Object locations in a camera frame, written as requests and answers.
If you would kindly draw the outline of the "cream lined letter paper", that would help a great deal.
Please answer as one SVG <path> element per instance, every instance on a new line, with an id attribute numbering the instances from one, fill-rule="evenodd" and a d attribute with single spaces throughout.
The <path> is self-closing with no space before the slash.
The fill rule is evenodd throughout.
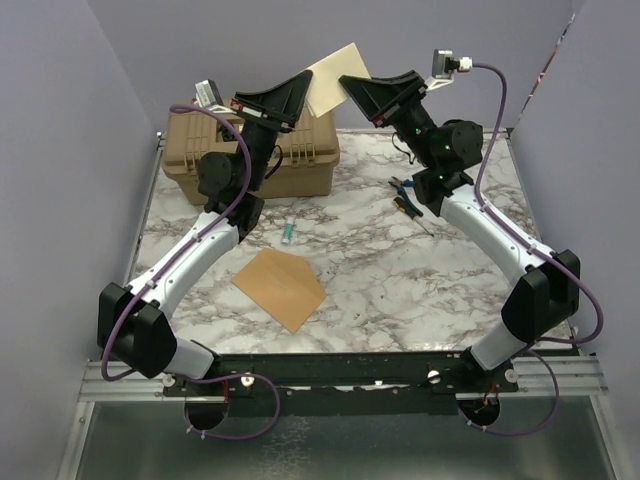
<path id="1" fill-rule="evenodd" d="M 312 72 L 305 102 L 310 114 L 320 118 L 348 99 L 339 80 L 343 75 L 370 78 L 357 45 L 352 42 L 308 67 Z"/>

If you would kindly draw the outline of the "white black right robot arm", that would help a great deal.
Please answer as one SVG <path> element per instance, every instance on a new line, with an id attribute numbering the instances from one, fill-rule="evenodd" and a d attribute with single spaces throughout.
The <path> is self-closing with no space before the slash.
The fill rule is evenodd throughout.
<path id="1" fill-rule="evenodd" d="M 393 127 L 422 165 L 413 176 L 417 200 L 467 235 L 512 286 L 500 322 L 468 348 L 459 367 L 461 383 L 481 391 L 494 381 L 497 367 L 576 313 L 579 289 L 572 279 L 580 274 L 580 261 L 569 250 L 554 252 L 479 203 L 466 171 L 482 160 L 483 129 L 466 120 L 436 125 L 422 105 L 428 87 L 417 72 L 343 75 L 339 82 L 365 117 L 377 127 Z"/>

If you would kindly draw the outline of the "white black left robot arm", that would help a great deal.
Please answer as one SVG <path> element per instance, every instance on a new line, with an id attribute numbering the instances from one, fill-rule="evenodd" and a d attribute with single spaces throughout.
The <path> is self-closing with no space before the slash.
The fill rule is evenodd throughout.
<path id="1" fill-rule="evenodd" d="M 191 230 L 154 266 L 127 285 L 108 284 L 98 301 L 97 343 L 103 350 L 101 374 L 111 358 L 124 362 L 129 374 L 153 378 L 161 373 L 186 377 L 195 392 L 206 395 L 220 385 L 216 355 L 207 347 L 177 337 L 170 319 L 203 274 L 233 250 L 256 226 L 264 201 L 255 196 L 273 174 L 268 164 L 278 137 L 298 123 L 313 73 L 304 70 L 270 89 L 236 93 L 230 110 L 243 119 L 236 129 L 219 112 L 195 104 L 174 104 L 173 114 L 201 113 L 235 138 L 232 153 L 208 152 L 197 165 L 203 212 Z"/>

